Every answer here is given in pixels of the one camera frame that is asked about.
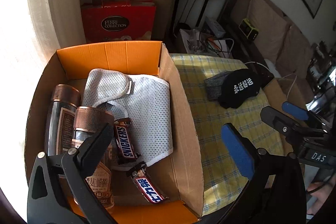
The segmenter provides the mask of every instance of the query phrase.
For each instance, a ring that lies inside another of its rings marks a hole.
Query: sofa
[[[238,28],[244,18],[259,30],[253,42]],[[313,50],[300,29],[280,8],[270,0],[226,0],[217,21],[229,29],[236,40],[238,38],[238,43],[249,49],[252,61],[266,63],[275,76],[278,73],[281,77],[290,75],[291,79],[297,76],[296,84],[305,102],[311,102],[314,94],[306,76]]]

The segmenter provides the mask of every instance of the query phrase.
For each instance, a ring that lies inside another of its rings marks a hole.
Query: black oval logo
[[[110,32],[117,32],[126,29],[129,25],[129,20],[126,17],[111,16],[105,18],[101,22],[103,29]]]

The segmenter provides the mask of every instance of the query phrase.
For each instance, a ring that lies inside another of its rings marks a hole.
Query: hand
[[[328,196],[330,195],[331,191],[335,186],[335,183],[336,183],[336,174],[320,190],[310,194],[316,197],[317,201],[315,201],[315,203],[307,210],[308,215],[315,215],[317,213],[317,211],[322,207],[322,205],[327,200]],[[322,184],[323,182],[314,182],[308,186],[307,191],[312,191],[317,187],[321,186]]]

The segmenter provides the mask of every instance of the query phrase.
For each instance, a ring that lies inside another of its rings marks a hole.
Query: snickers bar
[[[134,151],[129,137],[130,118],[123,118],[114,122],[114,132],[118,147],[118,164],[125,164],[137,160],[140,154]]]
[[[157,204],[168,199],[168,197],[151,182],[144,161],[134,166],[126,174],[132,178],[133,183],[150,203]]]

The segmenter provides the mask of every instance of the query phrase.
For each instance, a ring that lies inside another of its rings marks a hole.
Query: beige curtain
[[[45,65],[85,43],[79,0],[0,0],[0,187],[26,220],[26,120]]]

